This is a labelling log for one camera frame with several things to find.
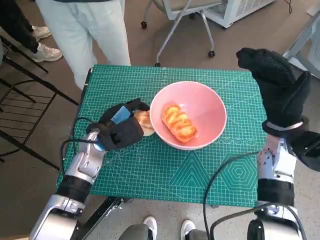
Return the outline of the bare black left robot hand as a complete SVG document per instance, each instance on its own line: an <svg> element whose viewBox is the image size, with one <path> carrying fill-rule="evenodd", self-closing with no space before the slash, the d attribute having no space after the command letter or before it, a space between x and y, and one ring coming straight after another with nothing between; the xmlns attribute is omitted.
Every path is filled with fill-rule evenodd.
<svg viewBox="0 0 320 240"><path fill-rule="evenodd" d="M148 111L149 109L150 107L146 103L142 102L140 98L136 98L125 103L119 103L108 108L103 113L99 121L96 123L95 128L111 128L133 117L137 110Z"/></svg>

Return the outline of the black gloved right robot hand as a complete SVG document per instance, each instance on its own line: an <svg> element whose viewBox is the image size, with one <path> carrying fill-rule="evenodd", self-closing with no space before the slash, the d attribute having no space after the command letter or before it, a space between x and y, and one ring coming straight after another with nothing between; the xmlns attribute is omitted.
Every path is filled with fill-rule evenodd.
<svg viewBox="0 0 320 240"><path fill-rule="evenodd" d="M259 86L267 121L282 128L300 123L310 93L310 72L295 77L282 55L263 48L245 47L236 56L238 66L249 70Z"/></svg>

